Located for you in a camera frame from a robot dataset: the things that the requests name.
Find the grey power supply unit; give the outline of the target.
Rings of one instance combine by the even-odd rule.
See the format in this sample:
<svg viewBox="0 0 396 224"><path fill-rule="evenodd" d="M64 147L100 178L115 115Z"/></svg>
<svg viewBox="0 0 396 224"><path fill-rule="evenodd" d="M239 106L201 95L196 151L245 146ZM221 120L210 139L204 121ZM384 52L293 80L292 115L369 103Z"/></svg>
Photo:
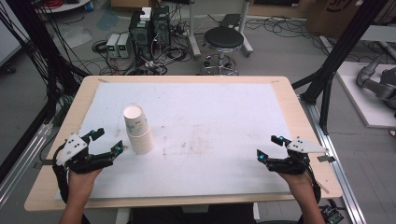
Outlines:
<svg viewBox="0 0 396 224"><path fill-rule="evenodd" d="M118 49L121 58L128 58L132 51L132 41L128 34L121 34L118 40Z"/></svg>
<svg viewBox="0 0 396 224"><path fill-rule="evenodd" d="M119 58L118 41L119 35L112 35L106 42L107 55L110 58Z"/></svg>

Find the cardboard box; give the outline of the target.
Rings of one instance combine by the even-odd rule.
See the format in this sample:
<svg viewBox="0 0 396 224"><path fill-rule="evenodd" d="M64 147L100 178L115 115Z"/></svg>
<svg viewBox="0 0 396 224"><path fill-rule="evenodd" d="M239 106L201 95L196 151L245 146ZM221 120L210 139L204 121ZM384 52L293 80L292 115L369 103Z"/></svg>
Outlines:
<svg viewBox="0 0 396 224"><path fill-rule="evenodd" d="M373 11L366 9L358 14L368 0L316 0L308 12L305 28L311 35L341 37L347 30L361 27ZM389 24L396 21L396 0L385 0L386 4L376 14L373 24Z"/></svg>

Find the black round stool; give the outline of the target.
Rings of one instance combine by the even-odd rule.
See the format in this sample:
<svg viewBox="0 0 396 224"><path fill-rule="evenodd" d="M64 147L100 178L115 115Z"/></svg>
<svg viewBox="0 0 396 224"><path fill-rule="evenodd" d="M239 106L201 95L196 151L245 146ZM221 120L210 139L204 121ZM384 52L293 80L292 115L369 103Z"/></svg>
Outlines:
<svg viewBox="0 0 396 224"><path fill-rule="evenodd" d="M229 27L216 27L204 35L206 47L217 53L208 55L202 62L201 75L238 76L235 60L228 53L240 50L244 37L235 29Z"/></svg>

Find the person's left hand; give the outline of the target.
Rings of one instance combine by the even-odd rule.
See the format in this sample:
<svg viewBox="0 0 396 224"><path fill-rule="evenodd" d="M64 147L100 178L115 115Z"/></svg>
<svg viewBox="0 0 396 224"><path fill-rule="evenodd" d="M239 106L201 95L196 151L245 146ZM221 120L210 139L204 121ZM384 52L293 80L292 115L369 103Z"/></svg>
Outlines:
<svg viewBox="0 0 396 224"><path fill-rule="evenodd" d="M77 174L74 171L70 171L68 177L68 201L88 200L92 193L95 179L101 172L102 170L95 170L87 174Z"/></svg>

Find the white floor board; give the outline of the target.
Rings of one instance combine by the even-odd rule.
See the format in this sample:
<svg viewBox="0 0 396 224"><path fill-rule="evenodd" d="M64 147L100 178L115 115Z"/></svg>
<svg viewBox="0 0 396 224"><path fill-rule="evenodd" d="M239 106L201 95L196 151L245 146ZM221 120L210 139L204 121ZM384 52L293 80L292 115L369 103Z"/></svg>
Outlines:
<svg viewBox="0 0 396 224"><path fill-rule="evenodd" d="M396 111L387 107L373 92L356 84L359 71L366 65L344 62L337 71L337 77L366 127L396 129Z"/></svg>

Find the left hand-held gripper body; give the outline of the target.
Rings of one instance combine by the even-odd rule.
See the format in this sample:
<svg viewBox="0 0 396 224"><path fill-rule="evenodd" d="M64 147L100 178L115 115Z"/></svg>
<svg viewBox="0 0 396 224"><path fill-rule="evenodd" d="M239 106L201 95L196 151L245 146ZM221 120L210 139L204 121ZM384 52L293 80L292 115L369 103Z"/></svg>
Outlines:
<svg viewBox="0 0 396 224"><path fill-rule="evenodd" d="M69 168L77 174L87 174L113 164L114 158L108 157L106 153L90 154L90 142L84 142L81 137L72 133L65 140L65 143L61 145L61 156L55 159L56 165Z"/></svg>

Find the person's dark lap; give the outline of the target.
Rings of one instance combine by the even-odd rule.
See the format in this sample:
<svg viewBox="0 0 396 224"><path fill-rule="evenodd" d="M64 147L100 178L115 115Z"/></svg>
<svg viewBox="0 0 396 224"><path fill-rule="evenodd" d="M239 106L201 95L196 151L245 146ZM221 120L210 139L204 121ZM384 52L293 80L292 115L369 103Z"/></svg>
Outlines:
<svg viewBox="0 0 396 224"><path fill-rule="evenodd" d="M256 224L252 203L211 204L204 213L185 213L181 206L136 208L132 224Z"/></svg>

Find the stack of white paper cups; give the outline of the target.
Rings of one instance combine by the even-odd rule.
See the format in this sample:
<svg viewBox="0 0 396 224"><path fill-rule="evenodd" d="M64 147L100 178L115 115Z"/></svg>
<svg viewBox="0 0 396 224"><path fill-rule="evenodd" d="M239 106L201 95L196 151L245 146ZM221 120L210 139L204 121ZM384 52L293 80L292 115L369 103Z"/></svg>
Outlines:
<svg viewBox="0 0 396 224"><path fill-rule="evenodd" d="M126 132L136 154L149 153L154 146L146 115L140 105L129 105L123 111Z"/></svg>

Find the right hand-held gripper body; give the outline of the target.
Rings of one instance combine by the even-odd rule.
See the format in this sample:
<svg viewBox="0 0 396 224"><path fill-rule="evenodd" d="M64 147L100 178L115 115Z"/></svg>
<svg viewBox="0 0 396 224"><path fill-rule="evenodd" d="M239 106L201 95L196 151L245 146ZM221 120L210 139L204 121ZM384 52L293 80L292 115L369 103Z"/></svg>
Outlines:
<svg viewBox="0 0 396 224"><path fill-rule="evenodd" d="M294 140L290 140L290 144L285 147L288 157L285 159L273 159L272 162L266 164L270 172L276 172L287 175L301 175L310 166L309 153L325 153L328 151L317 143L303 139L298 136Z"/></svg>

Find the green circuit board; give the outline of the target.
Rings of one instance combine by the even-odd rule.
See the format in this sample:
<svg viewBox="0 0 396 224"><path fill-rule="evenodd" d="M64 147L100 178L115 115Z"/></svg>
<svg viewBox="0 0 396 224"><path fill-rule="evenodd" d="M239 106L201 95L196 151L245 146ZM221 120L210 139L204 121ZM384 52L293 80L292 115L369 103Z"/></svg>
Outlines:
<svg viewBox="0 0 396 224"><path fill-rule="evenodd" d="M320 210L326 224L339 224L344 219L336 208L329 205L321 206Z"/></svg>

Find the person's right hand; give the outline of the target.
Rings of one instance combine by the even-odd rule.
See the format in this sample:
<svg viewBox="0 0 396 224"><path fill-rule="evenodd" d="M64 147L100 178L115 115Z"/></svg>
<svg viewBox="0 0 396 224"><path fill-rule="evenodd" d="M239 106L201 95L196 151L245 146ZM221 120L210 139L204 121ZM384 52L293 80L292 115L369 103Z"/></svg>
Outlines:
<svg viewBox="0 0 396 224"><path fill-rule="evenodd" d="M280 174L280 176L289 185L292 195L302 196L313 191L312 180L308 173L303 173L301 175Z"/></svg>

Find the white table leg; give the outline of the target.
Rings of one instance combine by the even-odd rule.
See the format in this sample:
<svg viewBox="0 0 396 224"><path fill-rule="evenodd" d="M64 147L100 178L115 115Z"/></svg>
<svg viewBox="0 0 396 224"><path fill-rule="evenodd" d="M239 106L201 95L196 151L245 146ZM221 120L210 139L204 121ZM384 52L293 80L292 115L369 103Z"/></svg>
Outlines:
<svg viewBox="0 0 396 224"><path fill-rule="evenodd" d="M128 224L131 221L130 208L119 208L116 215L115 224Z"/></svg>

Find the black metal frame post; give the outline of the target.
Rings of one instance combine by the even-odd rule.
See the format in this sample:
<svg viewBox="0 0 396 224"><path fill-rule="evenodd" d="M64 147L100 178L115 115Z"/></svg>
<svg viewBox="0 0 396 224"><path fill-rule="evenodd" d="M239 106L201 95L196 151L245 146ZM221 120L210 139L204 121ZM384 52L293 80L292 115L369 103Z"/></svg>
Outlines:
<svg viewBox="0 0 396 224"><path fill-rule="evenodd" d="M300 95L302 101L308 105L315 105L318 97L322 95L318 124L326 135L329 134L328 115L332 80L341 64L347 58L347 55L361 40L366 30L387 2L388 0L363 0L360 9L338 38L337 43L322 66L315 73L291 84L294 90L308 84L306 91Z"/></svg>

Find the aluminium floor rail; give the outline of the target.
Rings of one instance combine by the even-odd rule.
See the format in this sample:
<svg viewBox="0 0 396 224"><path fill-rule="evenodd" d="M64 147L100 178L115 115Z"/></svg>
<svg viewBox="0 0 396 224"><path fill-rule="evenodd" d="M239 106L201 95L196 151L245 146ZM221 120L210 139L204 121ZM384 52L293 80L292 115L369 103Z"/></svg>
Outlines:
<svg viewBox="0 0 396 224"><path fill-rule="evenodd" d="M341 201L344 204L350 222L352 224L367 224L359 203L354 195L353 189L349 184L342 163L339 161L332 139L319 125L320 116L317 107L315 105L309 105L303 100L300 100L300 103L308 117L308 120L311 122L311 126L313 127L319 143L329 149L329 155L336 159L336 161L331 163L331 167L340 184L342 190Z"/></svg>
<svg viewBox="0 0 396 224"><path fill-rule="evenodd" d="M7 203L8 198L27 172L29 165L46 143L52 129L52 124L42 124L33 136L28 138L27 145L22 148L21 155L0 184L0 209Z"/></svg>

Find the light wooden table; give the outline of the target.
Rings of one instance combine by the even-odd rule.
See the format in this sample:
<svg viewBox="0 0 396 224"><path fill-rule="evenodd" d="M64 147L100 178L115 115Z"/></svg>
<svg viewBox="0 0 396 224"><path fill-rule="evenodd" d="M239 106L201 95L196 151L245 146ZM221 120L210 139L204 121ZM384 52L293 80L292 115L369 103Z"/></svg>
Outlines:
<svg viewBox="0 0 396 224"><path fill-rule="evenodd" d="M92 104L96 90L102 83L127 83L146 84L154 83L167 86L178 83L187 84L269 84L275 92L279 102L281 114L286 120L290 134L294 137L300 135L313 143L321 144L319 139L321 129L318 119L310 115L309 106L301 102L295 95L290 81L286 77L195 77L195 76L91 76L83 79L81 87L69 111L66 113L58 135L55 137L50 154L64 142L66 136L77 131L85 118L89 106ZM35 183L24 203L24 209L28 212L58 211L64 209L64 202L55 200L54 195L57 181L52 172L51 164L47 162L39 171ZM271 202L287 201L291 198L288 193L243 193L229 195L207 196L175 196L168 198L121 198L121 199L97 199L88 202L87 207L93 208L125 208L138 205L202 205L210 203L241 203L241 202Z"/></svg>

